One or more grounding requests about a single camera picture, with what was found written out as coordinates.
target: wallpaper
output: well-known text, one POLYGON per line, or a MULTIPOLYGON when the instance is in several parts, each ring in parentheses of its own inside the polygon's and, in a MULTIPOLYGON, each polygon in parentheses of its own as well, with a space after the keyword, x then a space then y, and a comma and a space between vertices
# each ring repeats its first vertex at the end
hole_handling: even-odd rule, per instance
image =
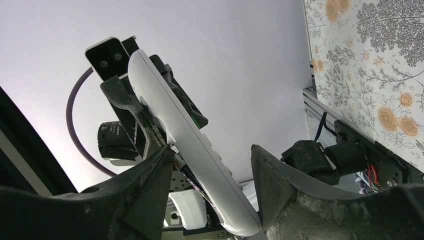
POLYGON ((305 0, 318 100, 424 172, 424 0, 305 0))

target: floral wallpaper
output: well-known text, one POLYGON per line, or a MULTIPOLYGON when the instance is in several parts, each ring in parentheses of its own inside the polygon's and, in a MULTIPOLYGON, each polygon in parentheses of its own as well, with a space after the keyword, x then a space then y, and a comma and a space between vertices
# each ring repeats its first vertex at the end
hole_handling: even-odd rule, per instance
POLYGON ((424 0, 304 0, 318 99, 424 172, 424 0))

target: camera lens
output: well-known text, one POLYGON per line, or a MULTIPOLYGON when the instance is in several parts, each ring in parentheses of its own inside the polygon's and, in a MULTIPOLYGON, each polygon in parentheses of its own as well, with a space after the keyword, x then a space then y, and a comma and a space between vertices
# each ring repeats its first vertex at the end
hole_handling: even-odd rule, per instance
POLYGON ((120 53, 116 53, 114 58, 115 58, 116 61, 119 61, 119 60, 122 59, 122 55, 120 53))
POLYGON ((108 66, 108 62, 105 60, 100 61, 100 67, 106 68, 108 66))

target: depth camera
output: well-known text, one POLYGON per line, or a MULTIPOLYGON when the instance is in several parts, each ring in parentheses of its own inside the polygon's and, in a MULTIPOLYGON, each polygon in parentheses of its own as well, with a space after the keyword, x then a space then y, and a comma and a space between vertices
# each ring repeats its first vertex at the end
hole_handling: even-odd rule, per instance
POLYGON ((85 57, 103 81, 128 72, 130 56, 116 37, 110 37, 85 51, 85 57))

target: purple cable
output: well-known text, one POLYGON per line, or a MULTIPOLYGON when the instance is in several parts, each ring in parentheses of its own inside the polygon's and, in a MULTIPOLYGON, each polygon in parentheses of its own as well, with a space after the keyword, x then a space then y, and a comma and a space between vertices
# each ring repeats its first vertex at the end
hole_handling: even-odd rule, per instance
MULTIPOLYGON (((355 173, 354 174, 355 179, 359 178, 359 176, 355 173)), ((361 192, 363 195, 368 195, 367 190, 365 190, 365 185, 364 185, 364 181, 361 179, 360 181, 357 182, 359 184, 359 187, 361 189, 361 192)))
POLYGON ((76 149, 78 149, 78 151, 84 156, 84 158, 87 159, 87 161, 89 161, 95 168, 102 171, 104 174, 110 177, 113 177, 113 176, 116 176, 117 174, 107 169, 105 166, 101 165, 98 161, 96 161, 81 144, 80 140, 78 139, 77 133, 75 132, 74 121, 72 119, 72 110, 74 109, 74 102, 75 102, 77 93, 80 90, 83 83, 87 80, 87 78, 92 73, 93 73, 93 68, 90 67, 89 69, 87 69, 87 71, 85 71, 82 74, 82 76, 78 79, 78 81, 76 81, 75 85, 72 88, 72 91, 70 92, 70 95, 66 104, 67 130, 69 132, 69 135, 70 135, 70 138, 72 139, 73 144, 75 144, 76 149))

